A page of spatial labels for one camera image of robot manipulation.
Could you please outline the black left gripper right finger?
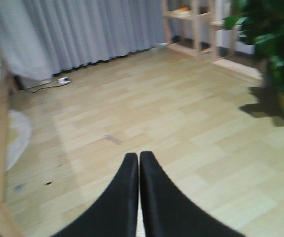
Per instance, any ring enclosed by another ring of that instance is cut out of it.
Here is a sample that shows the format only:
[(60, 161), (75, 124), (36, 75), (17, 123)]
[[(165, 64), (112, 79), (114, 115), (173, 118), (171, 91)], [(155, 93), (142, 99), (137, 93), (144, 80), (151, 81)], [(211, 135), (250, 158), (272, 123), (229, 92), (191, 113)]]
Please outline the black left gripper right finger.
[(151, 151), (140, 153), (140, 197), (147, 237), (241, 237), (193, 203)]

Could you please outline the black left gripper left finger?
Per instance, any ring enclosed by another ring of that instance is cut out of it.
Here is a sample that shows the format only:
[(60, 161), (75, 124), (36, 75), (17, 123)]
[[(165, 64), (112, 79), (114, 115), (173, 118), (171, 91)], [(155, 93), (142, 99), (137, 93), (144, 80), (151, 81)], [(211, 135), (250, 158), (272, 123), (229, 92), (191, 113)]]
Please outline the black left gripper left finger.
[(98, 199), (54, 237), (135, 237), (139, 205), (139, 163), (127, 153)]

